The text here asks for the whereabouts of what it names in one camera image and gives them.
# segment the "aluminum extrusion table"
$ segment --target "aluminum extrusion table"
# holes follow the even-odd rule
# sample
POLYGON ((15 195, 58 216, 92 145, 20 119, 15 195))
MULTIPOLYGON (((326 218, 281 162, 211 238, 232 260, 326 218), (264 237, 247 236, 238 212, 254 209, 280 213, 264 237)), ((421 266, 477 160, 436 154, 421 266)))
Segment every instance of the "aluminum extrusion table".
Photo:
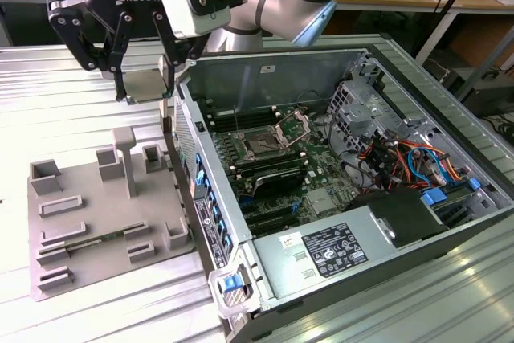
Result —
MULTIPOLYGON (((380 35, 320 39, 379 48, 476 146, 514 179, 514 154, 393 41, 380 35)), ((270 39, 267 46, 287 46, 270 39)), ((155 67, 161 45, 133 43, 127 71, 155 67)), ((112 82, 81 70, 66 47, 0 49, 0 339, 2 341, 224 341, 196 252, 36 303, 29 296, 29 161, 94 161, 109 130, 131 125, 136 152, 164 141, 157 103, 128 106, 112 82)), ((402 100, 403 111, 417 107, 402 100)), ((263 341, 512 341, 514 218, 447 256, 280 329, 263 341)))

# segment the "label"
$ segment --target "label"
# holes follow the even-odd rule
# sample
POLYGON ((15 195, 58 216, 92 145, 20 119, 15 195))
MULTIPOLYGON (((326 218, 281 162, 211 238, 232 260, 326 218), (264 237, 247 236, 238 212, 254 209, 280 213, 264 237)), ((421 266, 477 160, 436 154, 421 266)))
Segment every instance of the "label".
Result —
POLYGON ((269 74, 271 72, 275 72, 275 65, 272 65, 272 66, 262 66, 260 68, 260 73, 261 74, 269 74))
POLYGON ((196 207, 198 218, 200 219, 200 223, 202 224, 202 231, 206 237, 207 246, 209 247, 210 253, 212 254, 216 267, 225 267, 225 252, 223 251, 223 248, 219 243, 216 223, 212 221, 212 219, 209 216, 209 211, 205 200, 195 200, 194 206, 196 207))
POLYGON ((336 275, 368 261, 346 223, 311 233, 302 240, 323 277, 336 275))
POLYGON ((300 244, 302 242, 302 234, 300 232, 290 233, 289 235, 280 236, 279 240, 282 243, 282 247, 286 249, 300 244))

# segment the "warning label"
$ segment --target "warning label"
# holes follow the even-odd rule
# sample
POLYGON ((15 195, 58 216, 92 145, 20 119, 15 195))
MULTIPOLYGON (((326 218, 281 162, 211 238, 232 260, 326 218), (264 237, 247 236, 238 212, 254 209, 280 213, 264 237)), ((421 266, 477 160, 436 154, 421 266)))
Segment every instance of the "warning label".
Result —
POLYGON ((346 223, 302 237, 318 272, 330 277, 368 261, 346 223))

